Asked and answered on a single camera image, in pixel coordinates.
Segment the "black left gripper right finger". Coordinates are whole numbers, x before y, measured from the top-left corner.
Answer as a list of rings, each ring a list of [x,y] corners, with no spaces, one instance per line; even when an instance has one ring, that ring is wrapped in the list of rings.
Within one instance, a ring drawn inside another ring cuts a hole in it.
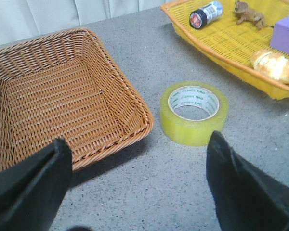
[[[206,178],[223,231],[289,231],[289,187],[241,157],[223,135],[210,137]]]

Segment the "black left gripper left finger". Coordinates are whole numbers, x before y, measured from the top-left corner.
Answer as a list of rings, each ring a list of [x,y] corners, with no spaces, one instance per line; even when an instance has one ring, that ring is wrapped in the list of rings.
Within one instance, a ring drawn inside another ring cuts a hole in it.
[[[72,177],[71,149],[55,139],[0,173],[0,231],[47,231]]]

